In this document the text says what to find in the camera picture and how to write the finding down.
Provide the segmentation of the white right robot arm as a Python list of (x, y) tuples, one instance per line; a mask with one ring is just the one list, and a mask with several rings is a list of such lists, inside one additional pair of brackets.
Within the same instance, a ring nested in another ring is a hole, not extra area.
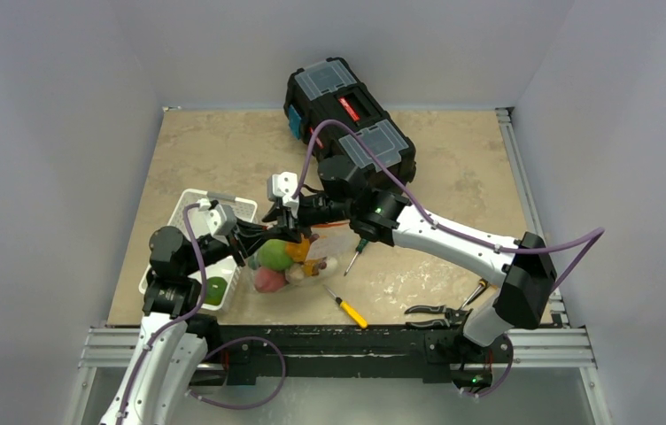
[(539, 327), (554, 290), (557, 272), (544, 240), (527, 232), (520, 239), (486, 233), (436, 215), (406, 190), (394, 193), (371, 186), (351, 160), (335, 156), (318, 166), (322, 189), (300, 194), (297, 174), (267, 180), (272, 202), (265, 221), (297, 241), (303, 228), (348, 220), (350, 229), (371, 243), (420, 251), (445, 260), (498, 287), (489, 301), (469, 312), (454, 347), (464, 359), (486, 353), (513, 328)]

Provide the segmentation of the clear zip bag orange zipper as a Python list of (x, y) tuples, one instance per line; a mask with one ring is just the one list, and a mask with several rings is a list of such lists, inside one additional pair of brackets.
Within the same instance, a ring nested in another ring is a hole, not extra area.
[(344, 274), (343, 261), (354, 254), (357, 236), (344, 223), (313, 227), (299, 243), (264, 242), (248, 260), (258, 293), (308, 287)]

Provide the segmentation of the pink peach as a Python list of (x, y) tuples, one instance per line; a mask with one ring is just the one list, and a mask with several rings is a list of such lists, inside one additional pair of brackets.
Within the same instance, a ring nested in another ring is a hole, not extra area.
[(254, 288), (258, 293), (273, 293), (287, 284), (285, 273), (267, 267), (260, 267), (254, 277)]

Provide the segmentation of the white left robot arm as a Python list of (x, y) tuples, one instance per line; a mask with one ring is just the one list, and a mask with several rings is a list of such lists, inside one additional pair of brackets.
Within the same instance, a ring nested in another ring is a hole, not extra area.
[(230, 343), (210, 330), (215, 320), (200, 312), (208, 289), (207, 268), (224, 259), (239, 266), (268, 240), (297, 242), (285, 226), (267, 227), (217, 212), (182, 212), (181, 227), (151, 236), (143, 317), (134, 353), (103, 424), (167, 424), (192, 396), (190, 380), (200, 362), (216, 359)]

